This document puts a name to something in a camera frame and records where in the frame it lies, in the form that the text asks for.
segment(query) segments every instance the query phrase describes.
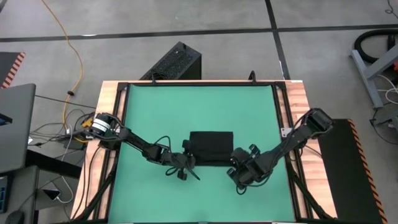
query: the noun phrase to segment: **black metal frame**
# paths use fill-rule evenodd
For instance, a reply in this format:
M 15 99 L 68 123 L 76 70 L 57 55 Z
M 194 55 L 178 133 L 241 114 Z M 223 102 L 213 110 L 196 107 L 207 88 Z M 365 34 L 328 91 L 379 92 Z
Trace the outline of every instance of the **black metal frame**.
M 284 82 L 280 81 L 274 81 L 274 82 L 257 82 L 256 81 L 256 76 L 255 74 L 249 77 L 251 79 L 251 82 L 185 82 L 185 83 L 180 83 L 180 82 L 147 82 L 147 83 L 119 83 L 118 84 L 118 92 L 116 93 L 116 99 L 115 99 L 115 104 L 114 104 L 114 109 L 113 109 L 113 115 L 117 115 L 119 105 L 120 105 L 120 97 L 121 97 L 121 92 L 123 90 L 126 91 L 126 96 L 124 99 L 124 106 L 123 106 L 123 115 L 122 115 L 122 123 L 124 124 L 125 119 L 126 119 L 126 108 L 127 104 L 129 101 L 129 90 L 131 85 L 135 86 L 271 86 L 272 88 L 272 95 L 274 97 L 274 106 L 275 106 L 275 111 L 277 115 L 277 120 L 278 120 L 278 125 L 279 128 L 284 127 L 284 121 L 282 118 L 282 110 L 280 107 L 279 103 L 279 94 L 278 94 L 278 89 L 282 92 L 282 97 L 285 105 L 285 110 L 288 118 L 288 124 L 290 127 L 293 126 L 293 119 L 291 117 L 290 113 L 290 105 L 289 105 L 289 99 L 287 97 L 287 90 L 286 90 L 286 85 Z M 299 159 L 299 152 L 295 151 L 295 156 L 298 158 L 297 159 L 297 167 L 298 167 L 298 176 L 300 177 L 300 180 L 303 181 L 305 184 L 305 177 L 304 177 L 304 172 L 303 172 L 303 167 L 301 160 Z M 108 170 L 108 163 L 109 163 L 109 156 L 110 153 L 107 151 L 105 154 L 104 158 L 104 164 L 103 164 L 103 170 L 101 173 L 101 178 L 100 178 L 100 185 L 104 182 L 106 178 L 106 171 Z M 285 164 L 286 166 L 291 166 L 291 160 L 288 156 L 285 157 Z M 290 192 L 291 192 L 291 198 L 292 198 L 292 207 L 294 210 L 294 215 L 296 220 L 300 220 L 301 213 L 300 213 L 300 207 L 299 207 L 299 201 L 297 198 L 297 192 L 295 188 L 295 183 L 292 179 L 293 173 L 289 172 L 290 169 L 287 169 L 287 174 L 288 174 L 288 179 L 289 179 L 289 187 L 290 187 Z M 109 197 L 108 197 L 108 203 L 106 206 L 106 218 L 109 215 L 109 208 L 111 204 L 111 198 L 112 198 L 112 193 L 113 193 L 113 187 L 114 187 L 114 182 L 110 186 L 110 191 L 109 191 Z M 100 203 L 96 206 L 95 212 L 94 212 L 94 219 L 98 219 L 99 211 L 100 211 Z M 306 201 L 305 203 L 305 208 L 307 211 L 307 217 L 312 218 L 312 209 L 309 206 L 308 202 Z

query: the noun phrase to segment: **gray floor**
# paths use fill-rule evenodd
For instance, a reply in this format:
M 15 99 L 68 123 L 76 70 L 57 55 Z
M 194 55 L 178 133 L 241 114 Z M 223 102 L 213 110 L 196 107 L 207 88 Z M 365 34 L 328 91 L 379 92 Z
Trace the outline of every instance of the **gray floor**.
M 278 27 L 396 24 L 379 0 L 272 0 Z M 176 30 L 270 28 L 263 0 L 51 0 L 49 6 L 70 35 L 117 34 Z M 62 35 L 40 1 L 8 0 L 0 13 L 1 37 Z M 366 30 L 280 33 L 291 79 L 303 80 L 310 106 L 334 118 L 351 118 L 357 125 L 370 169 L 390 223 L 398 223 L 397 146 L 378 138 L 369 124 L 372 104 L 353 61 L 348 57 L 355 38 Z M 95 106 L 103 80 L 138 79 L 176 42 L 203 54 L 204 79 L 247 79 L 255 70 L 261 79 L 283 79 L 272 33 L 217 34 L 178 37 L 74 40 L 85 64 L 85 76 L 73 102 Z M 385 38 L 367 40 L 365 49 L 383 53 Z M 78 60 L 64 41 L 0 43 L 0 51 L 26 52 L 12 85 L 35 83 L 37 94 L 64 99 L 78 78 Z M 35 99 L 32 129 L 60 122 L 63 104 Z M 70 110 L 79 108 L 70 106 Z M 81 108 L 85 113 L 89 108 Z M 70 122 L 80 114 L 74 112 Z M 60 127 L 46 131 L 56 132 Z M 397 133 L 380 132 L 391 141 Z M 63 147 L 48 144 L 35 150 L 59 156 Z M 76 162 L 77 152 L 67 160 Z M 43 182 L 50 174 L 41 174 Z M 77 182 L 68 180 L 76 189 Z M 67 199 L 70 193 L 57 183 Z M 42 210 L 39 223 L 66 220 L 62 207 Z

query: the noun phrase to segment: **green mat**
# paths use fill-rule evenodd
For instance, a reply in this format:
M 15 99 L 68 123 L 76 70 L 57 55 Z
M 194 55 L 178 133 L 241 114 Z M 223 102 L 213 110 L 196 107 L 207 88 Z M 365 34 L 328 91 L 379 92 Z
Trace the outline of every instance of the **green mat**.
M 270 86 L 132 85 L 128 100 L 126 126 L 149 142 L 170 136 L 174 152 L 183 151 L 190 131 L 232 131 L 235 148 L 254 143 L 262 152 L 280 143 Z M 228 167 L 195 167 L 201 181 L 167 177 L 168 168 L 124 144 L 109 223 L 294 220 L 283 159 L 266 185 L 244 195 L 236 193 Z

